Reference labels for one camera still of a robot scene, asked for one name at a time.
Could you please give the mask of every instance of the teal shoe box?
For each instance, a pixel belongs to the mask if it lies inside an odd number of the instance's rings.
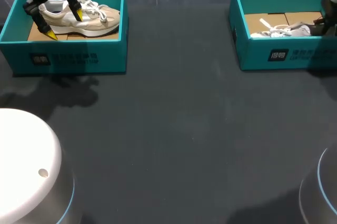
[[[126,0],[93,0],[121,12],[118,38],[27,41],[33,20],[15,0],[0,34],[0,50],[14,75],[125,72],[128,12]]]
[[[324,12],[321,0],[231,0],[229,21],[240,68],[336,69],[336,37],[250,38],[245,14]]]

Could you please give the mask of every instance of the cardboard box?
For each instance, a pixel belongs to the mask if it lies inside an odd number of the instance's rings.
[[[246,14],[244,17],[248,25],[249,34],[268,31],[268,28],[260,22],[261,18],[266,20],[271,26],[288,25],[284,14]]]
[[[118,31],[113,34],[105,35],[102,37],[84,37],[77,34],[57,34],[56,37],[59,41],[78,41],[78,40],[118,40]],[[49,38],[48,36],[40,33],[37,29],[36,24],[33,22],[31,32],[28,36],[28,41],[53,41],[52,38]]]
[[[93,0],[121,12],[119,32],[111,37],[40,41],[30,36],[33,20],[15,0],[3,31],[0,50],[15,75],[86,74],[125,72],[128,12],[126,0]]]
[[[56,36],[59,41],[66,41],[68,35],[66,34],[61,34]],[[37,25],[33,22],[31,32],[29,33],[28,36],[28,41],[52,41],[53,39],[49,38],[48,36],[40,33],[37,29]]]
[[[322,18],[322,14],[320,12],[290,12],[285,13],[285,17],[289,25],[293,25],[299,22],[313,25],[314,20]]]
[[[231,0],[229,21],[240,68],[243,70],[337,68],[336,37],[250,37],[252,30],[249,30],[248,14],[287,13],[286,16],[292,23],[316,19],[319,17],[317,12],[320,11],[321,0]]]

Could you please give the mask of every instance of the black logo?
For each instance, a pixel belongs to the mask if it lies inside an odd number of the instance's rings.
[[[45,53],[31,53],[30,54],[34,65],[50,65],[47,54]]]
[[[285,60],[289,49],[273,49],[270,51],[269,62],[282,62]]]
[[[232,36],[233,36],[234,44],[236,44],[237,34],[236,34],[236,28],[235,27],[233,28]]]

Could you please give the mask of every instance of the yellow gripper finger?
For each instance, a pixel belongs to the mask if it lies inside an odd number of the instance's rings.
[[[82,9],[78,9],[76,12],[78,16],[80,17],[81,21],[83,21]]]
[[[47,33],[45,33],[45,35],[47,35],[49,38],[52,38],[53,40],[58,40],[53,30],[48,31]]]

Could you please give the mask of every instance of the beige sneaker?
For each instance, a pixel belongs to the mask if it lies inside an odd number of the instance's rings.
[[[112,33],[120,25],[120,12],[91,0],[78,0],[82,6],[83,21],[75,19],[67,0],[48,0],[39,10],[55,34],[79,33],[99,37]]]

